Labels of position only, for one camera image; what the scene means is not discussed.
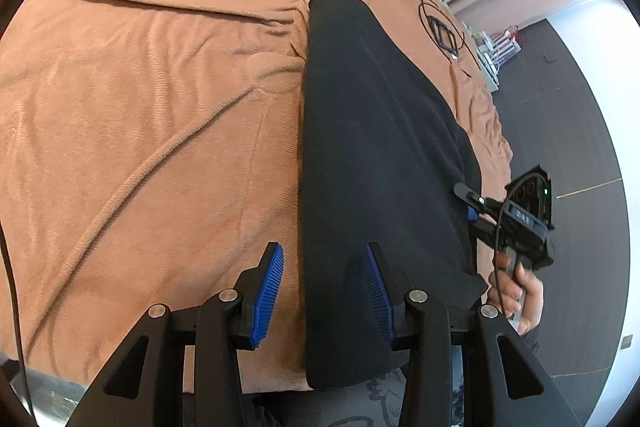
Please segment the person's right hand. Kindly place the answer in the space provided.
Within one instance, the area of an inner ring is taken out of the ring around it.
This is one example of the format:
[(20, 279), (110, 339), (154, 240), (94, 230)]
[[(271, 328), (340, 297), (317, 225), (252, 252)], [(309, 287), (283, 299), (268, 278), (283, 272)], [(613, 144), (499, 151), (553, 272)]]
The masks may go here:
[(487, 301), (505, 317), (520, 314), (518, 333), (523, 336), (540, 324), (544, 311), (544, 283), (537, 275), (511, 261), (505, 251), (494, 258), (494, 271), (488, 277)]

